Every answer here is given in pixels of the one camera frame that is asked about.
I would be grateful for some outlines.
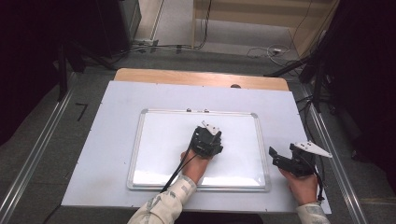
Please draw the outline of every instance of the gray floor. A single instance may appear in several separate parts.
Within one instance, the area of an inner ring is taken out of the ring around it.
[[[250,59],[242,55],[218,54],[210,52],[158,49],[153,53],[133,52],[116,64],[118,67],[155,68],[190,71],[209,71],[247,76],[261,76],[276,71],[279,67],[267,58]],[[96,111],[109,80],[115,72],[101,66],[88,67],[84,74],[78,74],[74,91],[56,127],[41,161],[9,223],[42,223],[46,216],[61,202],[70,175],[83,148]],[[302,86],[296,77],[285,75],[290,90],[296,99],[303,98]],[[35,141],[44,128],[56,104],[58,90],[54,88],[25,120],[11,140],[0,148],[0,192],[4,196]],[[80,121],[81,106],[88,108]],[[350,159],[352,147],[336,117],[331,116],[327,106],[322,105],[323,117],[334,141],[336,150],[346,168],[346,172],[361,199],[361,206],[368,223],[393,223],[390,217],[396,212],[396,205],[388,203],[394,193],[389,188],[384,173],[371,163],[361,163]],[[315,132],[315,126],[309,120]],[[341,190],[332,174],[332,167],[325,161],[326,189],[332,208],[329,219],[332,223],[352,223]],[[134,213],[132,210],[116,208],[61,207],[49,223],[126,223]],[[295,214],[261,214],[264,223],[299,223]]]

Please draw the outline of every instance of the table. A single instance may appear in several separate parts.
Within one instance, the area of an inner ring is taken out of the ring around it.
[[[245,89],[228,88],[233,84]],[[261,118],[265,148],[272,146],[279,154],[290,153],[290,142],[306,139],[292,93],[281,78],[121,69],[107,87],[62,205],[137,208],[157,194],[126,187],[139,114],[146,107],[175,109],[185,98],[192,108],[254,110]],[[267,157],[272,184],[269,192],[196,192],[184,209],[294,212],[296,204],[286,179],[271,161]],[[326,213],[331,212],[327,201],[322,206]]]
[[[297,52],[306,56],[328,28],[338,3],[339,0],[213,0],[209,19],[288,27]],[[192,46],[196,19],[206,18],[208,6],[208,0],[193,1]]]

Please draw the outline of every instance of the person's left hand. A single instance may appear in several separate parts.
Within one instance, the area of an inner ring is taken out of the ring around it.
[[[180,159],[182,159],[186,155],[186,152],[182,152],[180,154]],[[184,162],[189,161],[186,166],[182,170],[182,174],[188,176],[195,184],[198,184],[198,181],[204,175],[207,165],[209,164],[212,158],[202,158],[199,155],[196,155],[193,150],[190,150],[187,158]]]

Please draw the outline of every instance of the forearm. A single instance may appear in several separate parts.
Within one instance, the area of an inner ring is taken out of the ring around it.
[[[296,210],[303,224],[330,224],[323,209],[317,203],[308,203],[297,207]]]
[[[128,224],[173,223],[180,215],[183,204],[195,191],[194,182],[181,175],[169,190],[158,194],[140,207]]]

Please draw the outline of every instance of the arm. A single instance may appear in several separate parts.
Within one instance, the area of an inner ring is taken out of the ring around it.
[[[330,224],[329,219],[317,202],[318,180],[314,175],[296,177],[279,169],[280,173],[289,181],[289,187],[298,203],[297,213],[303,224]]]
[[[190,150],[186,161],[195,156]],[[156,195],[154,198],[140,207],[129,220],[133,223],[173,223],[182,211],[183,204],[196,191],[196,185],[204,175],[208,159],[196,156],[183,168],[182,174],[177,181],[165,192]]]

